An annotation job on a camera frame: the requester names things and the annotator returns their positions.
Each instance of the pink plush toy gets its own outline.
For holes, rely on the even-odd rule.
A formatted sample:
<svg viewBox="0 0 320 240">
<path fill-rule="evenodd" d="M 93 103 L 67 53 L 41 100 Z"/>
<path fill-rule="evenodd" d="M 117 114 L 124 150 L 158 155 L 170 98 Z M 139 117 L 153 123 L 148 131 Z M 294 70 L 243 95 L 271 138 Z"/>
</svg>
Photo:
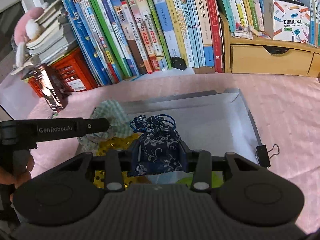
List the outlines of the pink plush toy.
<svg viewBox="0 0 320 240">
<path fill-rule="evenodd" d="M 26 43 L 30 40 L 37 39 L 41 35 L 41 28 L 35 22 L 48 7 L 44 3 L 42 7 L 35 7 L 28 10 L 18 21 L 14 29 L 14 42 L 18 46 L 16 53 L 16 66 L 21 68 L 25 61 Z"/>
</svg>

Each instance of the finger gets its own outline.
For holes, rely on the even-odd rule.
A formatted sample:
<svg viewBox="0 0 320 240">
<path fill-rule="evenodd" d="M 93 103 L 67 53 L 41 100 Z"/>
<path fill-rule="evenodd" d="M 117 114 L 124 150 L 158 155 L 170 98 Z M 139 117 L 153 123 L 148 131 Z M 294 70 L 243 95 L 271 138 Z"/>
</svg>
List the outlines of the finger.
<svg viewBox="0 0 320 240">
<path fill-rule="evenodd" d="M 0 167 L 0 184 L 11 185 L 16 183 L 15 177 Z"/>
<path fill-rule="evenodd" d="M 33 159 L 32 155 L 30 154 L 28 163 L 27 163 L 27 170 L 32 171 L 33 167 L 35 166 L 35 160 Z"/>
<path fill-rule="evenodd" d="M 29 171 L 26 171 L 25 173 L 20 174 L 17 177 L 17 182 L 14 184 L 15 188 L 20 187 L 23 183 L 27 182 L 31 179 L 31 174 Z"/>
</svg>

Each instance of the blue floral drawstring pouch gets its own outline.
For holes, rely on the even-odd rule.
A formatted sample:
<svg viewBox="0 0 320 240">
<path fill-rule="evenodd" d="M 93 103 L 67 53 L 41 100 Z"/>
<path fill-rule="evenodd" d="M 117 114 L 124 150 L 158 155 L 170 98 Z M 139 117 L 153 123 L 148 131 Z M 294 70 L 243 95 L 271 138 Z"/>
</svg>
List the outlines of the blue floral drawstring pouch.
<svg viewBox="0 0 320 240">
<path fill-rule="evenodd" d="M 131 176 L 161 174 L 171 171 L 182 171 L 178 143 L 181 140 L 176 129 L 175 120 L 166 114 L 153 115 L 147 118 L 144 114 L 130 122 L 133 131 L 141 132 L 140 150 L 132 156 L 135 171 Z"/>
</svg>

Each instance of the pink table surface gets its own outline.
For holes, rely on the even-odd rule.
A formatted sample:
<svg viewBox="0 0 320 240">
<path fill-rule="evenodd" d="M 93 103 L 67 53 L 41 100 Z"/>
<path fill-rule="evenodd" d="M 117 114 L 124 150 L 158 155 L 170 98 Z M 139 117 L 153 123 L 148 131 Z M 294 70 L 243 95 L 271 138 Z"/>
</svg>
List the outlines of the pink table surface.
<svg viewBox="0 0 320 240">
<path fill-rule="evenodd" d="M 295 183 L 305 195 L 297 224 L 306 232 L 320 227 L 320 84 L 316 78 L 259 74 L 203 74 L 121 82 L 68 98 L 59 118 L 88 118 L 106 99 L 136 101 L 207 90 L 240 88 L 263 144 L 280 146 L 270 170 Z M 41 99 L 29 119 L 47 118 L 52 111 Z M 76 138 L 38 144 L 32 151 L 36 176 L 75 155 Z"/>
</svg>

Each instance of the drawstring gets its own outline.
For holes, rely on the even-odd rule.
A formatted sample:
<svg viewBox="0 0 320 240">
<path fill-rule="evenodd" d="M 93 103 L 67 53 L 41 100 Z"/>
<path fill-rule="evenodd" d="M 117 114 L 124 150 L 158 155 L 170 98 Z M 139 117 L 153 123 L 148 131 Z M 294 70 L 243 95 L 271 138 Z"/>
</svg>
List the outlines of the drawstring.
<svg viewBox="0 0 320 240">
<path fill-rule="evenodd" d="M 158 117 L 165 116 L 165 117 L 170 118 L 173 122 L 171 122 L 171 121 L 169 121 L 169 120 L 165 120 L 165 119 L 162 120 L 161 122 L 167 122 L 167 123 L 171 124 L 171 125 L 172 125 L 172 130 L 175 130 L 175 129 L 176 129 L 176 121 L 172 118 L 172 116 L 167 115 L 167 114 L 159 114 L 159 115 L 157 115 L 157 116 L 158 116 Z M 141 132 L 141 133 L 143 133 L 143 132 L 145 132 L 145 131 L 147 130 L 147 127 L 136 128 L 136 127 L 133 126 L 133 124 L 134 124 L 134 122 L 131 121 L 131 122 L 129 123 L 129 126 L 132 128 L 132 130 L 133 130 L 134 133 L 136 133 L 136 132 Z"/>
</svg>

